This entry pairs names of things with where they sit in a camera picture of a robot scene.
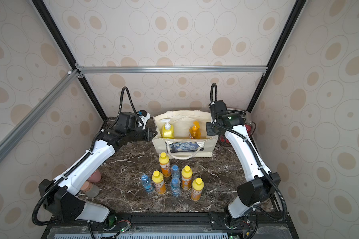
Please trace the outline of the yellow dish soap pump bottle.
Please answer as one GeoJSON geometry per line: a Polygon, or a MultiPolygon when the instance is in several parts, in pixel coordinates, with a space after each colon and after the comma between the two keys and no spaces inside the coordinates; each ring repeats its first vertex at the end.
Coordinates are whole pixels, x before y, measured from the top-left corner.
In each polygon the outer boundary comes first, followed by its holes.
{"type": "Polygon", "coordinates": [[[174,127],[170,124],[170,119],[162,119],[162,138],[174,138],[174,127]]]}

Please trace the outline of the orange dish soap pump bottle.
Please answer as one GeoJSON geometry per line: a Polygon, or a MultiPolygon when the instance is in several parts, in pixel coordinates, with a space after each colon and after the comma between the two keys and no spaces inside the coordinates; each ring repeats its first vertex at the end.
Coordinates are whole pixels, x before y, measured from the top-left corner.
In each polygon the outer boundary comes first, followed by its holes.
{"type": "Polygon", "coordinates": [[[190,139],[201,139],[201,130],[198,121],[194,121],[193,126],[189,129],[190,139]]]}

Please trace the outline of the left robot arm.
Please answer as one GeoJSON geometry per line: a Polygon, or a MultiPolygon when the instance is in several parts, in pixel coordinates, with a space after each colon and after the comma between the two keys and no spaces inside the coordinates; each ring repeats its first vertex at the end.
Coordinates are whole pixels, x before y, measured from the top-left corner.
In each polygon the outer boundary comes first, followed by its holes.
{"type": "Polygon", "coordinates": [[[105,230],[116,225],[116,213],[107,206],[77,198],[78,192],[89,177],[112,157],[121,147],[130,142],[151,141],[158,133],[146,126],[150,114],[145,110],[122,112],[124,94],[130,95],[127,87],[121,90],[118,115],[107,129],[94,137],[91,146],[66,171],[53,180],[45,179],[39,184],[40,200],[33,213],[32,223],[46,226],[59,222],[97,222],[105,230]]]}

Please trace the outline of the cream starry night shopping bag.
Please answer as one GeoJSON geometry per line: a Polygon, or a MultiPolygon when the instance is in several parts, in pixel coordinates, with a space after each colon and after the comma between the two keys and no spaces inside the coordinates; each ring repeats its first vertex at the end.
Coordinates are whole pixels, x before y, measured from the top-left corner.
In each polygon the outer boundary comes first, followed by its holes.
{"type": "Polygon", "coordinates": [[[152,139],[158,154],[165,152],[170,159],[186,160],[193,157],[212,157],[218,136],[206,134],[206,123],[211,121],[208,112],[199,110],[168,111],[153,118],[157,136],[152,139]],[[199,123],[200,138],[190,138],[194,122],[199,123]],[[164,138],[164,125],[169,123],[174,130],[173,138],[164,138]]]}

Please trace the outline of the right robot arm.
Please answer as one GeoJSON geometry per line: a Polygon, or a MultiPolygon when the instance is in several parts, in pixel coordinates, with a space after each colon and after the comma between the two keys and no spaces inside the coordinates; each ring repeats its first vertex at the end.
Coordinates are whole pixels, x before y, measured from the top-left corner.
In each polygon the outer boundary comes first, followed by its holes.
{"type": "Polygon", "coordinates": [[[206,123],[208,136],[224,135],[232,145],[244,171],[246,183],[237,187],[237,197],[225,208],[225,224],[228,228],[237,225],[251,212],[262,212],[273,221],[287,219],[286,201],[278,188],[281,181],[277,172],[272,172],[255,149],[245,126],[244,118],[236,110],[229,110],[222,100],[217,98],[217,84],[210,89],[209,104],[211,121],[206,123]],[[270,215],[260,203],[276,194],[282,206],[279,217],[270,215]]]}

